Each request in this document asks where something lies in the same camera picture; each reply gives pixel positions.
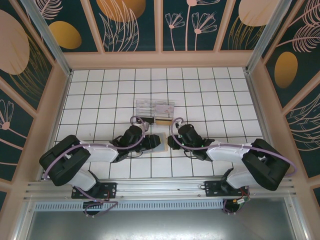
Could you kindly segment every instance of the white tiled floor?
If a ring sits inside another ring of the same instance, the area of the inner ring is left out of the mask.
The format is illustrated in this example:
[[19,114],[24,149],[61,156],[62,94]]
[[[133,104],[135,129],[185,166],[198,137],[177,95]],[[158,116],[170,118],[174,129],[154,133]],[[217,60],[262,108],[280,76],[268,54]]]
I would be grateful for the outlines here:
[[[137,99],[175,102],[174,117],[193,124],[203,138],[241,144],[262,138],[249,89],[240,67],[76,70],[64,105],[56,143],[73,134],[103,143],[129,128]],[[169,135],[154,125],[150,134]],[[187,158],[170,150],[119,163],[85,164],[98,178],[220,176],[230,162]]]

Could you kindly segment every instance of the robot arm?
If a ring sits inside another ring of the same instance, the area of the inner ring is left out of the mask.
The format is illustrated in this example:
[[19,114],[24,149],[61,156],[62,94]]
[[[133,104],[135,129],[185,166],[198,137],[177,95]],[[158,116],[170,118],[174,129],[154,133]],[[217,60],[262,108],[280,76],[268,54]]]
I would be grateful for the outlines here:
[[[72,150],[62,157],[49,171],[49,177],[56,186],[70,184],[81,188],[84,191],[98,191],[100,181],[91,171],[84,171],[81,167],[85,163],[107,162],[118,163],[129,155],[131,152],[142,153],[156,148],[161,144],[158,135],[145,135],[143,140],[137,146],[129,149],[116,149],[115,147],[125,148],[139,141],[142,137],[142,125],[135,123],[127,129],[123,136],[118,136],[108,143],[110,147],[105,146],[83,146]],[[44,170],[63,152],[73,146],[85,144],[74,135],[69,135],[61,142],[46,152],[39,160]]]
[[189,150],[178,145],[170,136],[168,144],[173,150],[183,149],[192,152],[197,159],[202,161],[228,161],[236,164],[234,168],[225,173],[221,180],[221,187],[226,191],[254,184],[275,191],[290,167],[289,163],[278,157],[243,148],[244,146],[250,146],[279,154],[263,139],[256,139],[253,143],[246,143],[242,147],[234,148],[225,146],[222,142],[214,139],[202,138],[191,124],[177,123],[176,127],[178,128],[178,135],[175,135],[175,138],[186,147],[218,146],[209,149]]

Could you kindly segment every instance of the ventilation grille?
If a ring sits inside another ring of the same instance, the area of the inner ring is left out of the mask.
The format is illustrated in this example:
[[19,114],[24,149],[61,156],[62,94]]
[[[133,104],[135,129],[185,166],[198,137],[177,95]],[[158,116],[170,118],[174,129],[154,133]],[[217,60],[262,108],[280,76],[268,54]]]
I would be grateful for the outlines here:
[[[106,210],[111,203],[88,208],[88,211]],[[84,202],[37,202],[35,212],[76,212],[84,210]],[[120,201],[112,211],[141,210],[195,210],[222,209],[222,199],[210,200],[163,200],[163,201]]]

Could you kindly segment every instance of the metal base plate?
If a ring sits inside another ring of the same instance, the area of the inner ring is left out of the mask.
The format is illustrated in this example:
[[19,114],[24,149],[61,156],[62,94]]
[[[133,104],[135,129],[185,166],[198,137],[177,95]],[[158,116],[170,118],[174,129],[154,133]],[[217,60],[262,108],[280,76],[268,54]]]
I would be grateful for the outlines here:
[[[95,196],[92,196],[96,199],[114,199],[117,192],[117,183],[116,182],[102,182],[98,193]],[[72,188],[72,199],[87,199],[81,192],[79,192],[75,187]]]
[[[240,188],[234,189],[229,191],[229,193],[226,193],[221,189],[221,182],[220,181],[205,181],[204,182],[204,188],[205,195],[207,197],[241,197],[242,191]],[[248,194],[248,190],[244,187],[242,190],[245,192],[245,194]]]

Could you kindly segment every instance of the white grid mat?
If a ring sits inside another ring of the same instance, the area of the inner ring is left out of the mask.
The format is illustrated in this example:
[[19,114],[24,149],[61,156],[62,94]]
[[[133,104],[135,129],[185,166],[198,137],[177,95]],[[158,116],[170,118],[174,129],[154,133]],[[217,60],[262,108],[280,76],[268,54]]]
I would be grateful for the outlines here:
[[[203,138],[239,144],[262,138],[242,68],[148,68],[74,71],[55,143],[71,134],[89,143],[122,135],[136,99],[173,101],[174,117],[183,117]],[[169,127],[149,130],[163,132],[169,136]],[[119,163],[86,163],[83,169],[108,179],[220,176],[231,167],[230,162],[190,159],[169,148]]]

